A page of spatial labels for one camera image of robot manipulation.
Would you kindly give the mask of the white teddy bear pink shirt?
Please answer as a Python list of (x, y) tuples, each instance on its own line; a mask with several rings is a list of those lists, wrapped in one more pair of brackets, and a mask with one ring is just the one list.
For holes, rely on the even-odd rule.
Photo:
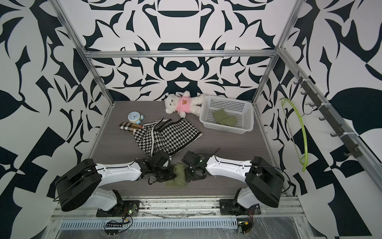
[(176, 112), (181, 118), (185, 118), (187, 114), (200, 116), (205, 97), (205, 94), (191, 97), (189, 91), (185, 91), (182, 96), (170, 94), (164, 100), (165, 111), (167, 114)]

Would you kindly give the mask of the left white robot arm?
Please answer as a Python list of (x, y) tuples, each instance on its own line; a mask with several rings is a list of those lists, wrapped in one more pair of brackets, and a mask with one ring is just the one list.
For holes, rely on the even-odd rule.
[(102, 186), (143, 179), (149, 184), (152, 184), (150, 179), (161, 183), (175, 177), (171, 157), (164, 151), (123, 164), (100, 164), (89, 158), (55, 181), (57, 196), (54, 201), (60, 203), (63, 212), (97, 208), (103, 217), (118, 217), (127, 213), (127, 205), (117, 190), (104, 190)]

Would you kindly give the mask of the small blue alarm clock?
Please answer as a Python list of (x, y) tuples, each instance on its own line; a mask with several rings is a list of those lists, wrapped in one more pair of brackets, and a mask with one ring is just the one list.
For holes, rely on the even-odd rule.
[(142, 124), (143, 121), (145, 120), (145, 117), (139, 112), (130, 112), (128, 114), (128, 120), (130, 123)]

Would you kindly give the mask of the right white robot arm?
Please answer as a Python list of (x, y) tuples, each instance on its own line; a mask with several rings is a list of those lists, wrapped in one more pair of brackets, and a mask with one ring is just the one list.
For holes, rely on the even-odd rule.
[(224, 176), (247, 185), (246, 188), (238, 189), (233, 199), (219, 201), (220, 213), (223, 215), (241, 216), (252, 209), (258, 213), (262, 206), (277, 208), (280, 204), (285, 178), (280, 169), (261, 157), (238, 161), (188, 151), (182, 163), (186, 165), (185, 174), (189, 182), (207, 176)]

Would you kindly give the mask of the black wall hook rail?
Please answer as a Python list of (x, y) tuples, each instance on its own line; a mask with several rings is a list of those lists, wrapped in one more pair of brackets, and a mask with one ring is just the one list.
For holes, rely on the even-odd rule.
[(334, 133), (331, 133), (330, 136), (339, 138), (346, 146), (348, 152), (344, 152), (344, 155), (347, 157), (353, 156), (354, 158), (363, 156), (362, 152), (359, 150), (359, 145), (351, 137), (353, 133), (346, 130), (345, 122), (339, 116), (332, 104), (319, 93), (318, 89), (310, 79), (305, 79), (300, 74), (300, 71), (297, 72), (297, 75), (298, 80), (295, 84), (300, 85), (303, 88), (304, 92), (301, 93), (302, 95), (308, 96), (312, 100), (312, 103), (308, 103), (308, 105), (313, 109), (317, 109), (321, 113), (322, 117), (319, 118), (319, 120), (326, 121), (334, 130)]

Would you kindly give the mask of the green plastic hanger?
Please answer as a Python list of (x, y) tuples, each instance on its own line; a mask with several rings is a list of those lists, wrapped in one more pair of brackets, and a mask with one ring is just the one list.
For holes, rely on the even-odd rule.
[(302, 165), (301, 172), (305, 172), (306, 168), (308, 166), (309, 156), (308, 156), (307, 135), (306, 135), (305, 125), (304, 125), (304, 122), (303, 122), (303, 119), (302, 119), (302, 115), (300, 114), (300, 112), (298, 111), (297, 107), (294, 105), (294, 103), (291, 100), (289, 100), (287, 98), (281, 98), (280, 101), (281, 101), (281, 106), (282, 106), (282, 110), (283, 110), (283, 113), (284, 113), (284, 116), (285, 116), (285, 119), (286, 119), (286, 124), (288, 126), (288, 129), (291, 130), (289, 122), (288, 122), (288, 117), (286, 116), (286, 113), (284, 112), (284, 110), (285, 110), (284, 106), (285, 106), (286, 103), (288, 103), (292, 107), (293, 112), (296, 114), (296, 117), (297, 117), (298, 122), (300, 124), (301, 133), (302, 133), (302, 139), (303, 139), (303, 154), (301, 156), (299, 156), (298, 149), (297, 149), (297, 144), (294, 142), (293, 136), (291, 136), (291, 140), (292, 140), (292, 142), (294, 144), (294, 148), (295, 148), (297, 157), (299, 159), (299, 162)]

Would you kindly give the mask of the green knitted scarf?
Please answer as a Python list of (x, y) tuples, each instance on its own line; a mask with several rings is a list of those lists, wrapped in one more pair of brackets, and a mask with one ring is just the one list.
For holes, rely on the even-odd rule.
[(167, 187), (186, 187), (187, 178), (185, 173), (185, 165), (176, 163), (174, 166), (175, 178), (165, 182)]
[(236, 116), (230, 116), (224, 109), (219, 109), (213, 112), (213, 117), (218, 124), (236, 127)]

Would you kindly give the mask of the plaid beige pouch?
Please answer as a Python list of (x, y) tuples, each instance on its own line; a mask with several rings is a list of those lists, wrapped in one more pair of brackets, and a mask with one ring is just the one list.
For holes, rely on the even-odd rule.
[(134, 132), (134, 130), (136, 129), (141, 129), (142, 125), (126, 121), (126, 122), (122, 122), (119, 125), (119, 128), (124, 131)]

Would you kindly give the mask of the aluminium frame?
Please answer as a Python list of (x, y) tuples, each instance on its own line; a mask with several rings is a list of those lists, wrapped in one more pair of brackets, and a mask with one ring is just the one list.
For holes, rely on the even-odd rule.
[[(162, 100), (188, 90), (252, 101), (293, 191), (312, 203), (382, 203), (381, 1), (64, 1), (53, 4), (92, 59), (129, 64), (127, 85), (103, 83), (112, 99), (148, 93)], [(297, 72), (310, 79), (345, 122), (363, 156), (346, 146), (308, 103)], [(301, 127), (291, 100), (302, 115)]]

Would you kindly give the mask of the white plastic basket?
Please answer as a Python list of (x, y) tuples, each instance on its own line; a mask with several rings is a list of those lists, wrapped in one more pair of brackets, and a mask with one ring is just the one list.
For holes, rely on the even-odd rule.
[[(224, 110), (229, 117), (235, 117), (236, 125), (229, 126), (218, 123), (214, 115), (219, 110)], [(202, 104), (199, 120), (205, 128), (244, 134), (253, 130), (254, 109), (253, 105), (248, 101), (220, 96), (206, 96)]]

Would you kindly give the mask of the houndstooth black white garment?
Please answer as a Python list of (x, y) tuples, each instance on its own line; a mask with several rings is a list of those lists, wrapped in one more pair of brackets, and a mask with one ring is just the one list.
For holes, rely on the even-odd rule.
[(138, 147), (149, 156), (164, 151), (171, 157), (199, 139), (203, 133), (188, 119), (161, 119), (133, 132)]

